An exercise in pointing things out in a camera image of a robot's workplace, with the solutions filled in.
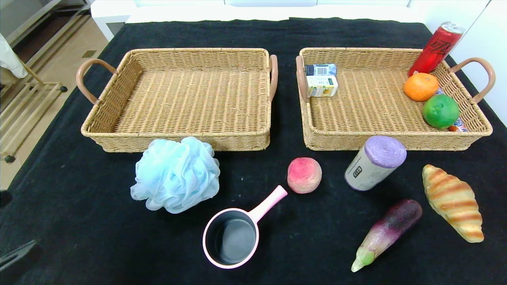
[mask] pink saucepan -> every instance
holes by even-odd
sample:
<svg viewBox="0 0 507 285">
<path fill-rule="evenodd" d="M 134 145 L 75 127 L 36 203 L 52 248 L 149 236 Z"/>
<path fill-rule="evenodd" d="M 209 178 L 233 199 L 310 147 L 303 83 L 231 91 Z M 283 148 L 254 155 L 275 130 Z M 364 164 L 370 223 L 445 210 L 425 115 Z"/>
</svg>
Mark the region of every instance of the pink saucepan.
<svg viewBox="0 0 507 285">
<path fill-rule="evenodd" d="M 229 208 L 213 216 L 202 237 L 204 254 L 209 261 L 225 269 L 245 264 L 254 255 L 259 243 L 257 222 L 286 195 L 287 191 L 278 185 L 268 198 L 250 212 Z"/>
</svg>

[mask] toy croissant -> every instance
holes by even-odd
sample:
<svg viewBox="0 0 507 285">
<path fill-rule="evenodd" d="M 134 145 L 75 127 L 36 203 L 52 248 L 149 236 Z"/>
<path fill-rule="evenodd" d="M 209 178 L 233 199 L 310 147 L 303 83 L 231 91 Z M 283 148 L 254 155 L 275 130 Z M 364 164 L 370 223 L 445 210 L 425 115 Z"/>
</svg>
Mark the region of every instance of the toy croissant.
<svg viewBox="0 0 507 285">
<path fill-rule="evenodd" d="M 481 242 L 482 216 L 475 194 L 466 182 L 433 165 L 422 169 L 424 192 L 439 215 L 468 242 Z"/>
</svg>

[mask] red soda can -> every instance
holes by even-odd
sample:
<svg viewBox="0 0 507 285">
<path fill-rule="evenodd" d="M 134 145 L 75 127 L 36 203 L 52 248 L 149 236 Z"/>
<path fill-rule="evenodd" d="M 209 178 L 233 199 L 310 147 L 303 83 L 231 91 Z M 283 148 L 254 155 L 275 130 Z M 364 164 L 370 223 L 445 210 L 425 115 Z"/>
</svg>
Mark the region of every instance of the red soda can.
<svg viewBox="0 0 507 285">
<path fill-rule="evenodd" d="M 408 76 L 412 76 L 414 72 L 432 72 L 451 52 L 464 32 L 465 29 L 456 23 L 442 23 L 414 62 Z"/>
</svg>

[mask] empty wicker basket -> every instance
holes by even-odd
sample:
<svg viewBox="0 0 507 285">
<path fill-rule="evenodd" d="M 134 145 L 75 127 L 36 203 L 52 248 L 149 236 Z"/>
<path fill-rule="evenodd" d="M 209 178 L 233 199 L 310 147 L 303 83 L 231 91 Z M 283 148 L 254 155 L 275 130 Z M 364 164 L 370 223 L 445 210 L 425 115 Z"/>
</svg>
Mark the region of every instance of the empty wicker basket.
<svg viewBox="0 0 507 285">
<path fill-rule="evenodd" d="M 460 117 L 469 132 L 451 132 L 429 126 L 422 117 L 424 102 L 403 93 L 407 71 L 420 49 L 305 48 L 296 58 L 305 145 L 316 151 L 358 150 L 372 135 L 387 135 L 408 150 L 467 149 L 493 131 L 477 106 L 494 84 L 494 71 L 480 58 L 449 68 L 442 61 L 432 72 L 443 91 L 459 105 Z M 488 86 L 474 98 L 454 74 L 477 61 L 490 76 Z M 333 97 L 307 98 L 305 64 L 335 63 L 338 92 Z"/>
<path fill-rule="evenodd" d="M 93 63 L 113 73 L 99 99 L 83 84 Z M 76 79 L 94 104 L 81 133 L 107 152 L 142 152 L 156 138 L 187 136 L 216 151 L 269 145 L 278 65 L 264 49 L 138 49 L 118 69 L 88 60 Z"/>
</svg>

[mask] brown basket handle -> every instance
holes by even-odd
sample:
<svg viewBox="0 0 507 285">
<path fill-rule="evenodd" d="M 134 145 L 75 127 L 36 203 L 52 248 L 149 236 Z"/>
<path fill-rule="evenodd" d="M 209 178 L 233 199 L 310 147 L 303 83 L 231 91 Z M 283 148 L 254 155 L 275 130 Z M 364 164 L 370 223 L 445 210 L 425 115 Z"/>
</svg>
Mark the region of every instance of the brown basket handle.
<svg viewBox="0 0 507 285">
<path fill-rule="evenodd" d="M 308 97 L 306 92 L 308 90 L 308 86 L 305 75 L 305 64 L 301 55 L 296 56 L 296 77 L 298 79 L 298 87 L 299 92 L 301 93 L 301 98 L 305 103 L 307 103 Z"/>
<path fill-rule="evenodd" d="M 278 86 L 278 58 L 272 54 L 269 57 L 269 68 L 271 69 L 271 84 L 269 87 L 269 100 L 273 101 L 276 87 Z"/>
<path fill-rule="evenodd" d="M 88 100 L 90 100 L 90 102 L 92 102 L 92 104 L 97 105 L 98 104 L 97 98 L 95 96 L 93 96 L 93 94 L 90 93 L 90 91 L 88 91 L 88 88 L 85 87 L 85 84 L 83 82 L 83 76 L 85 75 L 86 71 L 90 68 L 90 66 L 94 63 L 98 63 L 98 64 L 104 66 L 105 68 L 107 68 L 107 70 L 111 71 L 112 74 L 116 74 L 117 71 L 116 71 L 116 68 L 109 65 L 109 63 L 107 63 L 101 59 L 98 59 L 98 58 L 88 59 L 87 61 L 83 62 L 83 64 L 81 64 L 81 66 L 79 66 L 78 72 L 76 73 L 76 84 L 77 84 L 79 90 L 81 90 L 82 94 L 86 98 L 88 98 Z"/>
<path fill-rule="evenodd" d="M 489 90 L 491 90 L 491 88 L 493 88 L 493 85 L 495 85 L 495 81 L 496 81 L 495 70 L 489 64 L 489 62 L 487 62 L 485 59 L 480 58 L 480 57 L 471 57 L 469 59 L 464 60 L 462 63 L 457 64 L 455 67 L 449 69 L 449 71 L 452 73 L 455 73 L 456 71 L 462 69 L 463 66 L 469 64 L 472 61 L 478 62 L 480 65 L 482 65 L 482 67 L 484 67 L 484 69 L 488 73 L 488 84 L 486 85 L 486 87 L 484 87 L 484 89 L 481 92 L 479 92 L 477 95 L 475 95 L 472 98 L 472 100 L 474 100 L 475 103 L 479 103 L 479 101 L 482 100 L 482 98 L 484 98 L 484 96 L 486 96 L 486 94 L 489 92 Z"/>
</svg>

